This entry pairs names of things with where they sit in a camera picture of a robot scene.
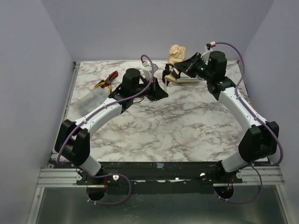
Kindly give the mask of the beige zippered umbrella case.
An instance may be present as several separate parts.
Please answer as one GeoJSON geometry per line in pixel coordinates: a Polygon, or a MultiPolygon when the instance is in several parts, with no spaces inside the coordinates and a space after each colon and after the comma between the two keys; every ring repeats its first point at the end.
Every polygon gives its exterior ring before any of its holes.
{"type": "Polygon", "coordinates": [[[198,78],[191,78],[185,74],[181,74],[180,78],[176,79],[177,84],[193,84],[193,83],[199,83],[200,79],[198,78]]]}

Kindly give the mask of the beige folding umbrella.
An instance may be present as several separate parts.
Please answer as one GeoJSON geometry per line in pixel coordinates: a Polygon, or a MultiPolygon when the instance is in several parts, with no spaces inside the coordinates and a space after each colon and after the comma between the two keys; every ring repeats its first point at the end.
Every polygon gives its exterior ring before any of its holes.
{"type": "Polygon", "coordinates": [[[162,82],[164,83],[164,90],[167,91],[169,83],[176,83],[177,79],[180,78],[180,71],[178,71],[174,65],[185,60],[186,48],[174,44],[168,51],[168,62],[162,72],[162,82]]]}

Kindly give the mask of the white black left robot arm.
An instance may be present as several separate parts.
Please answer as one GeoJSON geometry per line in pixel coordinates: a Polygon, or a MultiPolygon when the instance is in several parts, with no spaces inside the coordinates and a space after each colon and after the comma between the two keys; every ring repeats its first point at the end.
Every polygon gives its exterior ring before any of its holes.
{"type": "Polygon", "coordinates": [[[90,154],[90,138],[109,120],[125,112],[136,97],[158,101],[168,97],[157,78],[149,80],[139,70],[130,68],[123,75],[121,84],[96,109],[76,121],[62,122],[54,146],[57,161],[63,156],[74,166],[95,176],[101,164],[90,154]]]}

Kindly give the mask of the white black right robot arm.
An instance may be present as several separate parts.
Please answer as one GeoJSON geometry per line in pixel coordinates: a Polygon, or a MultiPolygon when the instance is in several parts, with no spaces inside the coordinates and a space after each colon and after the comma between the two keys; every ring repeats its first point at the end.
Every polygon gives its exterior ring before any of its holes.
{"type": "Polygon", "coordinates": [[[279,126],[260,116],[239,94],[235,83],[226,76],[227,59],[223,52],[211,51],[208,56],[203,59],[196,53],[188,60],[175,63],[174,68],[191,78],[205,80],[208,91],[226,106],[245,132],[237,152],[217,165],[220,172],[231,173],[275,154],[279,126]]]}

